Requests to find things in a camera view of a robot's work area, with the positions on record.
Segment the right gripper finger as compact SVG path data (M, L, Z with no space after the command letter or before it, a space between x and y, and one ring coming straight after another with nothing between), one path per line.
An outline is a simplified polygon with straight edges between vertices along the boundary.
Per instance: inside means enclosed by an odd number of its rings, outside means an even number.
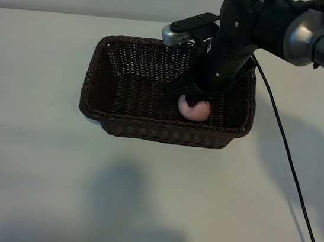
M168 97L179 97L181 95L197 96L201 94L201 90L197 84L193 80L183 76L164 84L163 91Z
M205 94L186 94L185 101L189 107L196 106L199 102L208 102L211 99L210 96Z

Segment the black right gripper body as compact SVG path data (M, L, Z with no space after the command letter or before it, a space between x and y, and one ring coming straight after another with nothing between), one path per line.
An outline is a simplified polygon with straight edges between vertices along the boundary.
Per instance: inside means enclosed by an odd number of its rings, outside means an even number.
M255 68L251 55L256 49L253 43L231 40L218 30L193 67L194 83L204 93L231 91Z

